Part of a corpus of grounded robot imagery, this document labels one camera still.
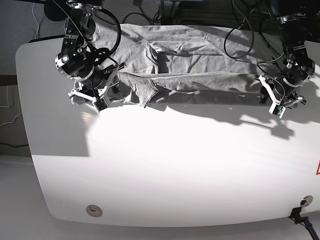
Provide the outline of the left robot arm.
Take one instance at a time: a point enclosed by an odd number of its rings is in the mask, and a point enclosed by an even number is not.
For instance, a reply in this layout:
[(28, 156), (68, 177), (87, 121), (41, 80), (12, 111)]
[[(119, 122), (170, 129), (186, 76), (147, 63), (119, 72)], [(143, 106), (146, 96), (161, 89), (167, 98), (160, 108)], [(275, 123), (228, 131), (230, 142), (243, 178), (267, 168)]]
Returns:
[(276, 77), (261, 78), (260, 104), (271, 100), (274, 110), (294, 108), (299, 103), (306, 104), (303, 96), (298, 94), (315, 73), (315, 62), (309, 58), (306, 41), (319, 42), (320, 26), (318, 0), (267, 0), (269, 16), (279, 21), (280, 39), (283, 54), (271, 60), (282, 60), (284, 68)]

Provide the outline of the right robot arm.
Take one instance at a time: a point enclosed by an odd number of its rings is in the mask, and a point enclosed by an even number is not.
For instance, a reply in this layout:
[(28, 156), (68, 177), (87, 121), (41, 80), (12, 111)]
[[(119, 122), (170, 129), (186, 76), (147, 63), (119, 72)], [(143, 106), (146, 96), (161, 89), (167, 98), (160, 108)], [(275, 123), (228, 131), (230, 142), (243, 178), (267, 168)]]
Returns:
[[(74, 82), (68, 93), (74, 105), (91, 103), (97, 111), (111, 104), (107, 93), (119, 84), (117, 73), (125, 64), (119, 64), (112, 58), (121, 42), (121, 25), (117, 18), (104, 9), (102, 0), (68, 0), (64, 5), (54, 1), (67, 16), (64, 25), (65, 35), (60, 53), (55, 57), (55, 67), (64, 76)], [(116, 26), (116, 41), (111, 49), (96, 48), (92, 36), (96, 30), (93, 19), (95, 12), (109, 16)]]

